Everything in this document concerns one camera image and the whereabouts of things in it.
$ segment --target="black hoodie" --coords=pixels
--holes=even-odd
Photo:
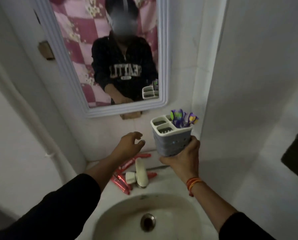
[[[95,82],[103,90],[106,85],[113,84],[123,96],[133,101],[142,100],[142,88],[158,78],[151,48],[141,37],[134,37],[124,56],[110,33],[95,40],[92,57]]]

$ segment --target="black sweatshirt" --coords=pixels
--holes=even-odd
[[[92,57],[95,82],[103,90],[106,85],[113,84],[123,96],[133,101],[142,100],[142,88],[158,79],[151,48],[144,38],[134,36],[124,56],[110,33],[95,40]]]
[[[100,195],[97,182],[87,174],[80,174],[57,191],[47,194],[18,221],[0,231],[0,240],[73,240],[82,232]],[[273,238],[245,214],[235,213],[222,226],[219,239]]]

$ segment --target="gray toothbrush holder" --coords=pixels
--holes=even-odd
[[[171,157],[180,153],[190,142],[190,127],[176,128],[170,115],[163,115],[151,120],[157,151],[161,156]]]

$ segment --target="black sleeve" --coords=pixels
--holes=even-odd
[[[76,239],[100,195],[97,182],[87,174],[80,174],[0,231],[0,240]]]
[[[141,38],[141,43],[143,45],[143,59],[141,62],[142,72],[141,76],[152,83],[154,80],[158,79],[158,72],[156,69],[156,64],[153,61],[152,51],[150,45],[144,38]]]
[[[93,43],[92,58],[93,62],[91,66],[95,71],[95,82],[98,83],[104,91],[106,85],[112,82],[110,80],[109,53],[102,39],[97,39]]]
[[[224,239],[273,239],[245,214],[238,212],[230,216],[219,232],[219,240]]]

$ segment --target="pink checkered curtain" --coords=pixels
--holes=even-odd
[[[91,47],[97,38],[109,35],[104,0],[50,0],[71,61],[90,108],[111,104],[111,98],[95,83]],[[151,46],[158,64],[156,0],[135,0],[139,7],[137,35]]]

